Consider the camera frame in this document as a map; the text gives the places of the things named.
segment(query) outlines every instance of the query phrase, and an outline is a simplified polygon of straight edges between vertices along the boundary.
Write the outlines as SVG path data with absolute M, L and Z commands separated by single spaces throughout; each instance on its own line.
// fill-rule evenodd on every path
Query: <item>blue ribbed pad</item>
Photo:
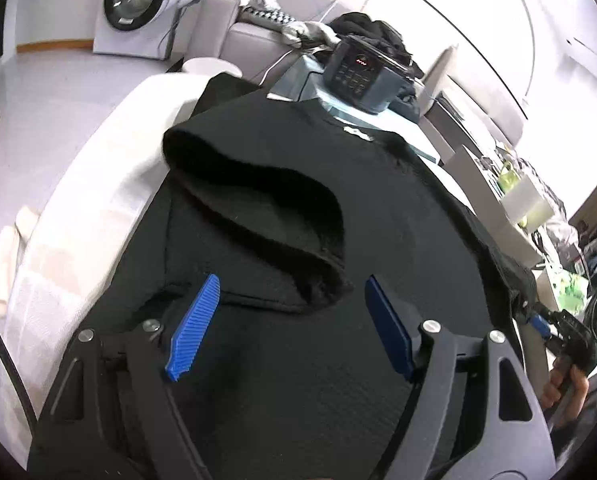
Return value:
M 210 274 L 172 336 L 170 358 L 165 366 L 172 381 L 178 381 L 182 373 L 190 370 L 216 312 L 219 297 L 220 280 Z

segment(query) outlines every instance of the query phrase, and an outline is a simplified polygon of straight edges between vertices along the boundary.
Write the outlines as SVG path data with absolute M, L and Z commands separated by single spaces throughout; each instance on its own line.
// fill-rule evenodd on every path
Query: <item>person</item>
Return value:
M 538 399 L 543 410 L 551 408 L 555 403 L 561 400 L 562 393 L 559 390 L 563 384 L 563 374 L 558 371 L 559 359 L 553 362 L 553 369 L 549 372 L 549 382 L 543 387 L 543 393 Z M 574 395 L 565 409 L 563 418 L 556 425 L 557 428 L 563 427 L 568 422 L 575 420 L 581 413 L 585 398 L 589 391 L 589 381 L 587 376 L 576 366 L 572 365 L 569 370 L 569 378 L 574 386 Z

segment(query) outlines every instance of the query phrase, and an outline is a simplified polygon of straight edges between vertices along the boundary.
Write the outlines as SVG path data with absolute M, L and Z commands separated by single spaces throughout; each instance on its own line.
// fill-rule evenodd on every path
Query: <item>floor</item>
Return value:
M 0 231 L 27 205 L 42 211 L 99 124 L 155 60 L 86 50 L 19 54 L 0 66 Z

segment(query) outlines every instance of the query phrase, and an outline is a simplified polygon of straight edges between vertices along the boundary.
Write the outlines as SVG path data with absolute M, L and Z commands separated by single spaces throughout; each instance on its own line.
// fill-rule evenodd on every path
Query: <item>white washing machine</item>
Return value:
M 166 59 L 174 38 L 177 0 L 101 0 L 94 52 Z

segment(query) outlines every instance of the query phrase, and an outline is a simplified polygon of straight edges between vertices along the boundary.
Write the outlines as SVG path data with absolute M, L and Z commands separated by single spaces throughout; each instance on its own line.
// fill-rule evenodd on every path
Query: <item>white cable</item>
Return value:
M 281 61 L 283 61 L 283 59 L 285 59 L 285 57 L 286 57 L 288 54 L 291 54 L 292 52 L 294 52 L 294 49 L 292 49 L 292 50 L 288 50 L 288 51 L 287 51 L 285 54 L 283 54 L 282 56 L 280 56 L 280 57 L 279 57 L 279 58 L 278 58 L 278 59 L 277 59 L 277 60 L 274 62 L 274 64 L 273 64 L 271 67 L 269 67 L 267 70 L 265 70 L 265 73 L 264 73 L 264 75 L 263 75 L 263 77 L 262 77 L 262 79 L 261 79 L 261 83 L 259 84 L 259 86 L 262 86 L 262 84 L 263 84 L 263 83 L 265 83 L 265 79 L 267 78 L 267 74 L 268 74 L 268 73 L 270 73 L 270 70 L 272 70 L 272 68 L 274 68 L 274 67 L 275 67 L 275 66 L 276 66 L 278 63 L 280 63 Z

